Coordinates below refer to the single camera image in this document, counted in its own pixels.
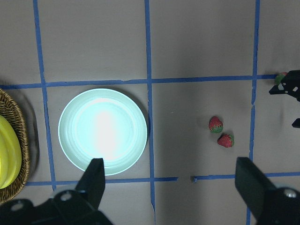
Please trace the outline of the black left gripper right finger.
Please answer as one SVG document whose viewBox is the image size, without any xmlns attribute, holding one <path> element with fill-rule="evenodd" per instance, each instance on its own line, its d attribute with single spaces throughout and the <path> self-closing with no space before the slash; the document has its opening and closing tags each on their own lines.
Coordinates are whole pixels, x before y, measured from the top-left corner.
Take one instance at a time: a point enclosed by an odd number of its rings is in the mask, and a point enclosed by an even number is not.
<svg viewBox="0 0 300 225">
<path fill-rule="evenodd" d="M 266 196 L 277 189 L 247 157 L 236 159 L 235 187 L 255 218 L 262 215 Z"/>
</svg>

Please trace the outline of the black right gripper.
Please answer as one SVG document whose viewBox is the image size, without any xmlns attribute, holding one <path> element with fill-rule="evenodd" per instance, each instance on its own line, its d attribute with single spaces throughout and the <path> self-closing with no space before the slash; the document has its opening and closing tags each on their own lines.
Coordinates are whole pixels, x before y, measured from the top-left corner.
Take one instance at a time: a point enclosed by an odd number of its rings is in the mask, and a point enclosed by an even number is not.
<svg viewBox="0 0 300 225">
<path fill-rule="evenodd" d="M 274 85 L 269 93 L 271 95 L 287 94 L 292 96 L 297 101 L 300 100 L 300 71 L 291 70 L 287 72 L 285 78 L 281 81 L 279 85 Z M 297 118 L 292 123 L 293 128 L 300 128 L 300 118 Z"/>
</svg>

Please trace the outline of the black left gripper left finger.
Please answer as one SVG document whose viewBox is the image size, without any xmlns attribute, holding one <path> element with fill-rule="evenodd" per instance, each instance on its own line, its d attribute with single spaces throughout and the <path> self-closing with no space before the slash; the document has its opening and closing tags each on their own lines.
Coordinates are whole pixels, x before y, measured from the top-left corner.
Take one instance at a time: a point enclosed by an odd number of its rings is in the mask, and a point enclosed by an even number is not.
<svg viewBox="0 0 300 225">
<path fill-rule="evenodd" d="M 105 190 L 105 168 L 102 158 L 91 160 L 75 190 L 95 209 L 99 207 Z"/>
</svg>

